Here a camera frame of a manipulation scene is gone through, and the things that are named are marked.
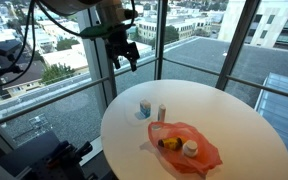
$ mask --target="orange plastic bag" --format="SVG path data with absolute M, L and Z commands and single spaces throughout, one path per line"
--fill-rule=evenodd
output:
M 195 127 L 185 123 L 151 122 L 148 136 L 161 155 L 181 173 L 199 173 L 206 175 L 210 169 L 222 164 L 218 150 L 199 133 Z M 185 141 L 193 140 L 198 144 L 198 154 L 194 158 L 186 157 L 182 150 L 173 151 L 158 146 L 158 140 L 179 137 Z

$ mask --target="round white table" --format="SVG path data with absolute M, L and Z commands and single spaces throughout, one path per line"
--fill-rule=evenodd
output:
M 151 103 L 148 119 L 138 117 L 143 99 Z M 223 164 L 200 177 L 181 174 L 166 162 L 147 132 L 160 104 L 166 106 L 165 122 L 196 127 L 218 148 Z M 288 152 L 272 126 L 237 98 L 194 82 L 151 81 L 124 91 L 104 114 L 101 138 L 105 157 L 121 180 L 288 180 Z

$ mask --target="small bottle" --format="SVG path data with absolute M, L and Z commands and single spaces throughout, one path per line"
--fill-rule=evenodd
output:
M 158 107 L 157 121 L 160 121 L 160 122 L 165 121 L 165 112 L 166 112 L 166 107 L 164 106 L 164 104 L 161 104 Z
M 145 118 L 150 117 L 151 115 L 151 103 L 146 99 L 140 102 L 140 111 L 144 115 Z
M 193 158 L 197 155 L 198 149 L 197 149 L 197 143 L 192 140 L 186 141 L 186 143 L 183 145 L 183 154 L 187 157 Z
M 176 151 L 181 149 L 183 142 L 181 138 L 174 137 L 174 138 L 160 139 L 158 141 L 158 145 L 166 149 Z

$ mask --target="small jar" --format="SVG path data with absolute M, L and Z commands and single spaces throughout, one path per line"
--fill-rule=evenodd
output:
M 192 140 L 186 141 L 183 145 L 183 154 L 187 157 L 193 158 L 197 155 L 197 143 Z

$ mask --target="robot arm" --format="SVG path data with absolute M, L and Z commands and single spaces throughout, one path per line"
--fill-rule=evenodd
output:
M 49 10 L 62 16 L 75 14 L 81 10 L 96 6 L 101 24 L 88 27 L 81 31 L 83 38 L 91 40 L 100 37 L 105 40 L 106 52 L 113 60 L 116 69 L 120 68 L 119 56 L 130 61 L 132 71 L 136 70 L 139 53 L 135 42 L 127 42 L 126 30 L 130 25 L 122 23 L 124 20 L 137 17 L 135 10 L 123 9 L 120 0 L 40 0 Z

